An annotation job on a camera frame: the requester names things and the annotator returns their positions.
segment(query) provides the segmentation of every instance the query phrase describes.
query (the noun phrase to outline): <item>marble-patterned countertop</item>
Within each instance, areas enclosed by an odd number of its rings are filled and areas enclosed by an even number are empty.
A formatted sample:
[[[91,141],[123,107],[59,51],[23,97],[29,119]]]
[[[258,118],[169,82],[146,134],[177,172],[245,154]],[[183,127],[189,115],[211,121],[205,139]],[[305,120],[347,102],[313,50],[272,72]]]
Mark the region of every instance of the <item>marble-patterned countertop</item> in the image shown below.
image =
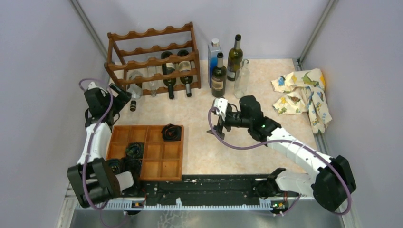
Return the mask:
[[[248,151],[230,149],[219,142],[209,130],[208,110],[214,97],[207,80],[207,61],[201,60],[201,89],[193,89],[192,97],[186,92],[176,91],[175,99],[168,94],[149,95],[137,101],[137,110],[131,112],[127,104],[120,112],[116,125],[165,125],[184,126],[184,151],[182,174],[243,174],[271,173],[278,167],[295,172],[304,172],[299,166],[277,151],[265,146]],[[261,104],[265,116],[279,122],[290,134],[316,149],[315,139],[306,113],[279,116],[272,105],[282,94],[273,91],[270,81],[294,71],[291,59],[251,59],[250,79],[247,94],[254,95]],[[233,95],[234,83],[227,81],[225,98],[239,107],[239,100]],[[213,123],[218,117],[212,115]],[[225,130],[225,141],[236,146],[250,146],[257,142],[246,129]]]

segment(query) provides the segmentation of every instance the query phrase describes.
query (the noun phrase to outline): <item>gray floor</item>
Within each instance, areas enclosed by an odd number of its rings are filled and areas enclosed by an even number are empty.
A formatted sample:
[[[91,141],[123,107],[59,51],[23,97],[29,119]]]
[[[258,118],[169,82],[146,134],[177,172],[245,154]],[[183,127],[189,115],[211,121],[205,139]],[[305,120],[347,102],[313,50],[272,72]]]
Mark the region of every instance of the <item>gray floor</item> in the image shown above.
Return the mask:
[[[109,226],[123,221],[121,211],[103,211]],[[103,228],[99,211],[76,210],[70,228]],[[312,200],[301,200],[286,216],[257,211],[142,211],[121,228],[343,228],[341,218]]]

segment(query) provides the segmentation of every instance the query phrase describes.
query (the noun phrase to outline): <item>cloth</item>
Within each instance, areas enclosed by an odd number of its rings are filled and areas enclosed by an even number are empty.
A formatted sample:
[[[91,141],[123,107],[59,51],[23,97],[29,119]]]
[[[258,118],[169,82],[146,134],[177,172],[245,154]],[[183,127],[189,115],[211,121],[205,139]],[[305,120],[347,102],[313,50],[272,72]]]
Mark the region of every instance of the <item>cloth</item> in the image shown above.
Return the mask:
[[[276,92],[287,93],[273,107],[279,115],[308,112],[313,133],[323,133],[332,120],[320,69],[295,71],[271,81]]]

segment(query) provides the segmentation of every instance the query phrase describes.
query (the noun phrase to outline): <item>white wall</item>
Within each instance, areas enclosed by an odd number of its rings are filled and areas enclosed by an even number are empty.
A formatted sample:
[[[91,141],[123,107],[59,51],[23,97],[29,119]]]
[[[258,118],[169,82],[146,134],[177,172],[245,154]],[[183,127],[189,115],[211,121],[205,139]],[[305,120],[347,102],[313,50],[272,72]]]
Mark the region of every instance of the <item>white wall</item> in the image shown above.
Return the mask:
[[[304,64],[324,71],[325,137],[350,161],[365,228],[403,223],[402,11],[401,0],[340,1]]]
[[[67,0],[1,1],[0,24],[0,226],[52,228],[104,60]]]
[[[89,20],[107,47],[107,33],[125,35],[149,28],[181,27],[193,21],[200,58],[207,43],[219,38],[224,57],[242,35],[247,58],[299,57],[327,0],[80,0]],[[188,39],[143,39],[118,43],[124,50],[184,43]]]

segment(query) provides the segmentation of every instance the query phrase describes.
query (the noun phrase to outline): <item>wooden organizer box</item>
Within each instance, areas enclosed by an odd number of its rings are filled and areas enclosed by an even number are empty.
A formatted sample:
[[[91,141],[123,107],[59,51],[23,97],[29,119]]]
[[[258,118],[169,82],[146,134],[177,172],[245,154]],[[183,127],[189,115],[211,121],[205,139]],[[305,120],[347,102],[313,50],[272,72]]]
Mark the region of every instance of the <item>wooden organizer box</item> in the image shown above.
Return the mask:
[[[182,178],[183,136],[176,142],[164,142],[164,125],[114,126],[106,159],[121,159],[131,143],[144,143],[140,180],[180,181]]]
[[[176,43],[171,43],[170,45],[166,47],[161,47],[159,45],[154,45],[149,49],[143,49],[141,47],[136,48],[133,51],[124,51],[120,50],[116,44],[116,41],[120,40],[128,40],[128,39],[135,39],[135,38],[143,38],[143,37],[151,37],[151,36],[159,36],[159,35],[166,35],[166,34],[172,34],[172,33],[178,33],[178,32],[190,32],[191,33],[191,40],[185,42],[184,44],[176,44]],[[108,33],[108,38],[109,38],[109,47],[108,47],[108,59],[107,62],[105,63],[105,69],[108,72],[109,76],[113,80],[113,82],[120,87],[121,89],[126,90],[130,84],[141,84],[143,82],[149,82],[149,81],[157,81],[157,80],[163,80],[163,79],[168,79],[168,78],[179,78],[179,77],[184,77],[184,76],[197,76],[197,81],[191,83],[191,88],[201,88],[202,83],[200,79],[200,63],[199,63],[199,51],[197,49],[196,45],[196,39],[194,37],[194,31],[193,31],[193,23],[189,22],[185,24],[182,28],[174,28],[172,26],[167,26],[164,30],[155,30],[153,28],[148,29],[144,33],[138,33],[135,31],[131,31],[127,33],[124,36],[120,36],[115,33]],[[174,49],[182,49],[182,48],[192,48],[192,52],[189,53],[187,56],[177,56],[177,55],[170,55],[168,58],[165,59],[158,59],[155,57],[149,58],[145,62],[137,62],[134,60],[126,62],[123,57],[125,56],[134,56],[134,55],[140,55],[140,54],[147,54],[147,53],[153,53],[153,52],[160,52],[160,51],[168,51],[168,50],[174,50]],[[120,62],[122,65],[117,65],[112,62],[112,51],[113,49],[115,50],[115,53],[117,54]],[[160,66],[164,63],[179,63],[181,61],[193,61],[195,68],[188,72],[183,72],[180,73],[178,70],[175,70],[173,73],[169,75],[162,75],[162,74],[154,74],[153,77],[141,77],[137,76],[136,78],[132,80],[127,80],[127,72],[129,70],[134,70],[134,69],[140,69],[140,68],[146,68],[147,66]],[[118,79],[115,72],[116,70],[123,70],[123,79]],[[177,90],[184,90],[185,86],[178,84],[173,87],[174,91]],[[168,92],[168,88],[166,87],[159,87],[157,89],[157,93],[166,93]],[[143,95],[150,95],[151,91],[148,89],[143,89]]]

